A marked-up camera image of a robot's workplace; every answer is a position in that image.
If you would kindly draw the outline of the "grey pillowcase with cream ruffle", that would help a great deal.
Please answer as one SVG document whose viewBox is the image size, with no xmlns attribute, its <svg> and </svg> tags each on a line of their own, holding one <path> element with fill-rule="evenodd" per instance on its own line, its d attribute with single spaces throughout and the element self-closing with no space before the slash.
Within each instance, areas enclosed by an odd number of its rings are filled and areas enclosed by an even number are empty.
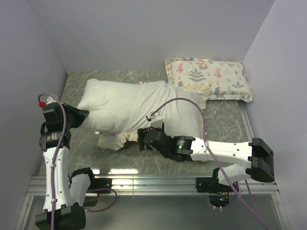
<svg viewBox="0 0 307 230">
<path fill-rule="evenodd" d="M 144 82 L 140 97 L 122 132 L 102 131 L 98 147 L 120 150 L 127 141 L 137 141 L 137 130 L 149 127 L 146 116 L 158 110 L 169 136 L 203 138 L 203 121 L 199 108 L 205 109 L 211 89 L 205 85 L 175 87 L 165 81 Z"/>
</svg>

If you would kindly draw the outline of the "white pillow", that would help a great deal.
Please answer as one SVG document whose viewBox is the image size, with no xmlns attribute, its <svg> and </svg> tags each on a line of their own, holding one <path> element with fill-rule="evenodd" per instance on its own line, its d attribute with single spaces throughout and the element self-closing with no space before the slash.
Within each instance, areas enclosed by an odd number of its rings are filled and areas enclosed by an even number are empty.
<svg viewBox="0 0 307 230">
<path fill-rule="evenodd" d="M 89 79 L 77 106 L 89 111 L 81 127 L 122 132 L 144 84 Z"/>
</svg>

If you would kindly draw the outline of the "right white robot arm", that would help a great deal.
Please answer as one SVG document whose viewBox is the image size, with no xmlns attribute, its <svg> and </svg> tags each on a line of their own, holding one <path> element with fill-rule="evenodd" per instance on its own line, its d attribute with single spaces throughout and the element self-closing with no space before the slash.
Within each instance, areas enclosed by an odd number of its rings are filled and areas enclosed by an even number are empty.
<svg viewBox="0 0 307 230">
<path fill-rule="evenodd" d="M 214 170 L 211 185 L 215 191 L 221 192 L 228 185 L 249 178 L 262 183 L 275 180 L 273 150 L 261 138 L 242 143 L 204 141 L 189 136 L 172 138 L 163 127 L 140 128 L 137 134 L 141 151 L 156 150 L 164 158 L 178 162 L 229 163 L 228 167 Z"/>
</svg>

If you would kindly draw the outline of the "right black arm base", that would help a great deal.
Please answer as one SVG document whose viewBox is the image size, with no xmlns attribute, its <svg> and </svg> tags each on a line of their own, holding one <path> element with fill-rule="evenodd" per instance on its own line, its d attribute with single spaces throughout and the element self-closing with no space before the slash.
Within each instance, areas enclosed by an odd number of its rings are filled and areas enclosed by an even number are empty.
<svg viewBox="0 0 307 230">
<path fill-rule="evenodd" d="M 218 179 L 219 168 L 213 170 L 212 177 L 197 177 L 196 190 L 198 193 L 208 193 L 209 202 L 214 209 L 226 209 L 234 201 L 236 194 L 226 182 L 220 184 Z"/>
</svg>

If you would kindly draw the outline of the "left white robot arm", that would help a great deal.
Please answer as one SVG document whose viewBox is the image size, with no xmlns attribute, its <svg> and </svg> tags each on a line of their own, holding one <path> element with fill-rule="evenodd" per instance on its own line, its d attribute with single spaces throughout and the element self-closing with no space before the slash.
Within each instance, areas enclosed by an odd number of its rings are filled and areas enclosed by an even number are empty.
<svg viewBox="0 0 307 230">
<path fill-rule="evenodd" d="M 78 128 L 89 112 L 57 102 L 44 105 L 42 110 L 45 122 L 39 145 L 46 166 L 46 196 L 35 225 L 40 230 L 82 230 L 86 225 L 85 194 L 96 189 L 97 181 L 89 167 L 69 175 L 68 160 L 70 129 Z"/>
</svg>

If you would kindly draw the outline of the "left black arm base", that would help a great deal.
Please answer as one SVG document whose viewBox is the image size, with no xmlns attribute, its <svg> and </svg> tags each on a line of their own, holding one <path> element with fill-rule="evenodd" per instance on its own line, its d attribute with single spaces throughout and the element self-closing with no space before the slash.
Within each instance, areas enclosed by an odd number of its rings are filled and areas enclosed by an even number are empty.
<svg viewBox="0 0 307 230">
<path fill-rule="evenodd" d="M 102 192 L 96 192 L 96 193 L 90 193 L 91 190 L 95 189 L 106 189 L 111 188 L 112 186 L 112 179 L 110 178 L 95 178 L 94 184 L 90 186 L 87 190 L 87 194 L 85 196 L 85 200 L 83 203 L 84 207 L 95 207 L 98 203 L 99 195 L 100 194 L 110 194 L 111 191 L 102 191 Z"/>
</svg>

